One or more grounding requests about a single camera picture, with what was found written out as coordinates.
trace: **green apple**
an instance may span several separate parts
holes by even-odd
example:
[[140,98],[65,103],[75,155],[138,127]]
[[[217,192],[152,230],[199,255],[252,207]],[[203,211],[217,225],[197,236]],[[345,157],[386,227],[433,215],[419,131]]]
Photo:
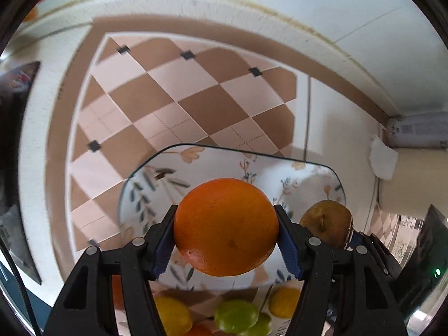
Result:
[[240,336],[267,336],[272,331],[272,320],[270,315],[261,312],[257,323],[249,330],[240,333]]
[[214,321],[225,333],[240,334],[257,323],[258,311],[248,301],[230,299],[216,308]]

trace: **brown fruit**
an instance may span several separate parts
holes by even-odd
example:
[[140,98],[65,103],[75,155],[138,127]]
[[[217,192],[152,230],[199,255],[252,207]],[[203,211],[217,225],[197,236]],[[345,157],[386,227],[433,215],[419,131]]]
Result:
[[338,202],[322,200],[305,212],[299,224],[328,245],[344,249],[352,225],[352,214]]

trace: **white plate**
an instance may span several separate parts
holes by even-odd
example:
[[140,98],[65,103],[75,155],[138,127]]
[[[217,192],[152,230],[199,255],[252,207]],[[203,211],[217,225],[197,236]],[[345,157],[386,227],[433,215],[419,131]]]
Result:
[[[126,241],[144,236],[162,221],[172,204],[191,189],[216,178],[245,180],[281,204],[293,222],[315,203],[346,196],[335,172],[322,165],[230,149],[179,144],[166,148],[141,166],[125,183],[118,208]],[[284,282],[288,273],[278,246],[259,267],[232,277],[208,276],[193,269],[175,248],[158,282],[170,288],[229,290]]]

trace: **wall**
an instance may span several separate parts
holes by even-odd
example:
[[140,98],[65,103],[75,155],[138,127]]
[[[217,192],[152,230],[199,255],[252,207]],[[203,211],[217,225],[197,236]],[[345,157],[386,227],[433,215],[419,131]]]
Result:
[[[45,0],[39,13],[79,0]],[[448,51],[411,0],[247,0],[320,33],[386,88],[394,114],[448,106]]]

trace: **floor tile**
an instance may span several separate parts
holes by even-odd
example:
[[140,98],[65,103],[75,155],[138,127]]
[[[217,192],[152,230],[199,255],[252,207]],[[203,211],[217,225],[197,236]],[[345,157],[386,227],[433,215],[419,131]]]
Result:
[[263,135],[263,130],[256,124],[252,118],[247,118],[239,123],[231,126],[231,128],[243,139],[245,142],[251,141],[256,137]]
[[75,248],[77,251],[83,250],[89,246],[88,241],[89,239],[86,238],[86,235],[84,235],[79,228],[73,224],[73,232],[75,235]]
[[73,211],[75,208],[78,208],[80,205],[83,205],[89,200],[89,197],[79,188],[73,178],[71,178],[71,192],[70,192],[70,202],[71,202],[71,210]]
[[129,126],[102,143],[101,152],[116,171],[127,178],[156,150],[149,144],[141,133]]
[[75,145],[73,148],[72,161],[78,159],[82,154],[89,150],[87,144],[90,142],[84,131],[78,125],[75,133]]
[[134,126],[140,131],[145,139],[149,139],[167,129],[166,125],[164,125],[154,113],[148,114],[140,120],[137,120],[134,123]]
[[110,219],[116,224],[118,221],[118,203],[120,200],[120,195],[122,193],[122,188],[124,181],[113,186],[107,191],[101,193],[99,196],[95,197],[96,204],[101,207],[103,212],[110,217]]
[[208,135],[248,117],[220,86],[210,87],[185,98],[179,104]]
[[149,36],[144,35],[136,35],[136,34],[123,34],[123,35],[112,35],[111,38],[119,45],[119,46],[127,46],[128,48],[132,48],[144,41],[151,39]]
[[192,119],[173,126],[171,131],[184,143],[195,143],[207,136],[207,133]]
[[110,96],[132,122],[172,102],[172,98],[148,74],[127,82]]
[[115,41],[113,41],[111,38],[106,38],[106,44],[102,48],[101,55],[98,58],[98,62],[101,62],[102,60],[105,60],[106,58],[110,57],[111,55],[114,55],[117,53],[117,49],[120,47]]
[[244,140],[230,128],[225,128],[221,131],[215,132],[213,135],[210,135],[216,144],[223,148],[236,148],[237,146],[244,144]]
[[266,135],[262,135],[257,137],[254,140],[251,140],[247,143],[250,148],[257,152],[263,154],[274,154],[278,151],[278,148],[269,140]]
[[101,242],[111,236],[116,235],[119,232],[119,229],[108,216],[104,216],[81,228],[81,232],[86,235],[88,239]]
[[261,71],[278,67],[277,62],[274,62],[258,54],[238,51],[238,55],[241,56],[249,66],[257,67]]
[[79,229],[82,229],[89,223],[101,219],[105,215],[106,214],[94,200],[88,200],[86,203],[82,204],[70,213],[73,223]]
[[100,151],[85,152],[70,164],[70,171],[89,198],[98,196],[123,180]]
[[281,149],[292,143],[294,116],[285,104],[255,116],[254,121],[272,140],[277,148]]
[[277,92],[283,102],[296,98],[296,75],[282,67],[263,71],[263,78]]
[[221,83],[221,87],[250,117],[283,103],[283,100],[264,80],[263,76],[254,77],[253,74],[249,73]]
[[181,53],[182,50],[166,38],[151,38],[134,46],[129,51],[129,54],[140,63],[145,71],[150,71],[153,68],[177,59]]
[[169,129],[153,136],[152,138],[148,139],[148,141],[157,151],[162,150],[167,146],[181,143],[179,138],[176,137],[176,135],[174,135]]
[[167,128],[172,128],[174,125],[190,119],[190,115],[177,102],[158,109],[154,114]]
[[183,52],[191,50],[193,54],[199,54],[216,46],[212,41],[172,38],[171,41],[175,43]]
[[195,60],[219,83],[244,76],[250,68],[238,54],[223,48],[206,50]]
[[95,78],[91,77],[89,85],[87,86],[86,95],[84,96],[84,102],[82,103],[82,107],[88,106],[102,95],[104,95],[104,90],[95,80]]
[[198,62],[182,57],[148,73],[175,101],[218,84]]
[[311,79],[307,160],[328,165],[339,176],[355,229],[366,226],[374,192],[370,168],[371,135],[379,124],[359,106],[325,84]]
[[93,77],[106,93],[145,73],[128,53],[112,55],[92,69]]

